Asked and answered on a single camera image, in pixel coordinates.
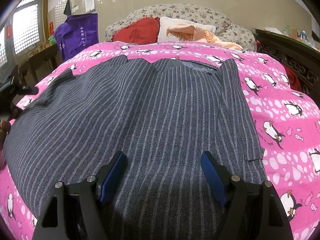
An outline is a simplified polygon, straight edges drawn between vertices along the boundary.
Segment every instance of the tiled wall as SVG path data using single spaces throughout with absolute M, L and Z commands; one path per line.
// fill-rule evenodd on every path
M 49 9 L 48 22 L 54 28 L 64 22 L 63 0 Z M 311 16 L 295 0 L 95 0 L 99 14 L 99 40 L 103 41 L 105 29 L 115 21 L 124 19 L 131 11 L 160 3 L 192 3 L 218 10 L 227 15 L 232 22 L 248 29 L 276 27 L 283 30 L 286 24 L 305 30 L 311 36 Z M 71 0 L 72 6 L 78 5 L 76 14 L 85 13 L 84 0 Z

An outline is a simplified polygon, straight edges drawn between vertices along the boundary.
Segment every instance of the white pillow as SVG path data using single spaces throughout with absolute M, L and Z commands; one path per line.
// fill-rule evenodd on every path
M 171 35 L 170 37 L 167 37 L 167 29 L 172 26 L 172 25 L 177 25 L 177 24 L 191 24 L 193 26 L 206 29 L 211 33 L 216 32 L 216 27 L 213 25 L 203 25 L 200 23 L 194 23 L 191 21 L 187 20 L 182 20 L 182 19 L 172 19 L 169 17 L 160 17 L 160 30 L 159 30 L 159 35 L 158 35 L 158 42 L 159 41 L 179 41 L 179 38 L 176 36 Z

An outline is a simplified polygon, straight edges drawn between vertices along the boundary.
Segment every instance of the floral headboard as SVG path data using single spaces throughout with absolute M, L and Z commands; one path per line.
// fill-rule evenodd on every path
M 233 24 L 223 13 L 203 6 L 181 3 L 152 5 L 133 11 L 126 19 L 115 22 L 107 27 L 105 41 L 111 41 L 112 35 L 116 31 L 130 25 L 140 18 L 162 16 L 184 19 L 204 25 L 214 25 L 216 27 L 215 34 L 222 41 L 237 43 L 242 46 L 244 50 L 257 50 L 252 32 L 240 25 Z

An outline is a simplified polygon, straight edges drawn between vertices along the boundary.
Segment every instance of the striped garment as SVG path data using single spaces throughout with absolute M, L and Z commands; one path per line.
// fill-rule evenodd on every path
M 211 239 L 223 208 L 201 170 L 205 150 L 247 182 L 266 180 L 233 59 L 218 69 L 121 55 L 82 75 L 67 69 L 26 107 L 4 145 L 36 217 L 55 182 L 96 174 L 117 150 L 128 165 L 103 210 L 115 239 Z

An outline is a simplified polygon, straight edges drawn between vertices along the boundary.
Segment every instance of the blue gripper pad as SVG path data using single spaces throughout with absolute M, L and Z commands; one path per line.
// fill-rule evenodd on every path
M 216 201 L 220 202 L 223 206 L 226 206 L 228 203 L 226 187 L 205 152 L 201 155 L 201 168 Z
M 127 156 L 122 152 L 112 166 L 108 176 L 101 187 L 100 203 L 111 201 L 117 185 L 121 179 L 122 172 L 125 167 Z

